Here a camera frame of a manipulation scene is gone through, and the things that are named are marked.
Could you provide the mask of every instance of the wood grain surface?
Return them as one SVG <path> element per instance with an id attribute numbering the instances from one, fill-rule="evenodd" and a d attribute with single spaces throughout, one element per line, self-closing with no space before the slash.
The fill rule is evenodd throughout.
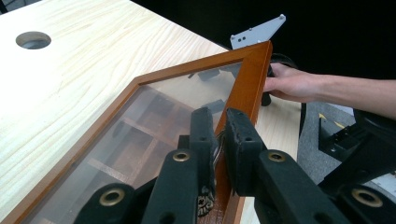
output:
<path id="1" fill-rule="evenodd" d="M 226 51 L 127 0 L 43 0 L 0 27 L 0 220 L 134 77 Z M 50 45 L 22 49 L 16 37 L 29 31 Z M 295 158 L 299 110 L 280 100 L 260 109 L 268 147 Z"/>

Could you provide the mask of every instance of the brown wooden frame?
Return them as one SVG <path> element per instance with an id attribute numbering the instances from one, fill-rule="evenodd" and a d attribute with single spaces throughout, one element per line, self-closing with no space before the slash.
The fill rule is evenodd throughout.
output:
<path id="1" fill-rule="evenodd" d="M 233 107 L 240 109 L 247 113 L 253 123 L 256 123 L 271 52 L 272 45 L 268 41 L 136 77 L 53 169 L 12 210 L 4 219 L 4 223 L 21 222 L 26 218 L 67 170 L 86 153 L 87 148 L 96 136 L 107 126 L 126 101 L 142 85 L 171 77 L 180 77 L 226 64 L 242 63 L 225 108 Z M 215 134 L 218 134 L 224 127 L 224 111 L 221 114 Z M 240 212 L 237 212 L 237 209 L 240 200 L 239 197 L 232 196 L 231 194 L 231 186 L 228 181 L 225 160 L 222 154 L 216 167 L 216 179 L 217 196 L 214 208 L 208 216 L 201 217 L 199 223 L 239 222 L 240 216 L 237 214 Z"/>

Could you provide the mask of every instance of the glass pane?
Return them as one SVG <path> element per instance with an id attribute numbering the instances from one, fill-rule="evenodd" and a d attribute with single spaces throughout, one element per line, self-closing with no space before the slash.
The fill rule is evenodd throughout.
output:
<path id="1" fill-rule="evenodd" d="M 99 188 L 139 188 L 158 175 L 178 137 L 190 134 L 191 112 L 208 106 L 216 127 L 240 63 L 140 87 L 37 209 L 31 223 L 73 223 Z"/>

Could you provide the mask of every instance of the clamp jaw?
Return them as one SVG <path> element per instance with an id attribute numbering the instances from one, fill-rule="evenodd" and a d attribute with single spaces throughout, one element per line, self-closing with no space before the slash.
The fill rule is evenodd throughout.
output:
<path id="1" fill-rule="evenodd" d="M 75 223 L 196 223 L 215 196 L 219 148 L 211 118 L 207 108 L 194 111 L 191 135 L 180 136 L 157 178 L 139 189 L 104 186 Z M 220 141 L 233 190 L 255 197 L 261 223 L 396 223 L 396 205 L 376 190 L 352 185 L 325 194 L 291 156 L 268 150 L 242 111 L 227 109 Z"/>

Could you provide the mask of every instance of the human hand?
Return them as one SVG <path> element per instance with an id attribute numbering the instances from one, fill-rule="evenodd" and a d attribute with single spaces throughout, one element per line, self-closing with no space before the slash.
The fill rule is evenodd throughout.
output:
<path id="1" fill-rule="evenodd" d="M 301 103 L 315 101 L 317 87 L 315 80 L 318 75 L 309 74 L 282 63 L 271 63 L 275 77 L 268 77 L 264 91 L 284 100 Z"/>

